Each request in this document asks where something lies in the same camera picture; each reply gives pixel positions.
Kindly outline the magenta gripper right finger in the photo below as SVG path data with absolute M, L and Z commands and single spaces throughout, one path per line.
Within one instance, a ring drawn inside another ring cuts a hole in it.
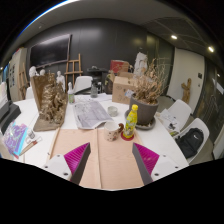
M 142 181 L 145 185 L 153 181 L 151 174 L 159 159 L 159 155 L 138 143 L 134 143 L 132 153 L 135 157 Z

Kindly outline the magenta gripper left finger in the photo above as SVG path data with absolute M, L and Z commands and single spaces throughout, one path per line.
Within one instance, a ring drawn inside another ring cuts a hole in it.
M 80 183 L 90 153 L 90 143 L 85 143 L 64 155 L 65 161 L 72 173 L 72 183 Z

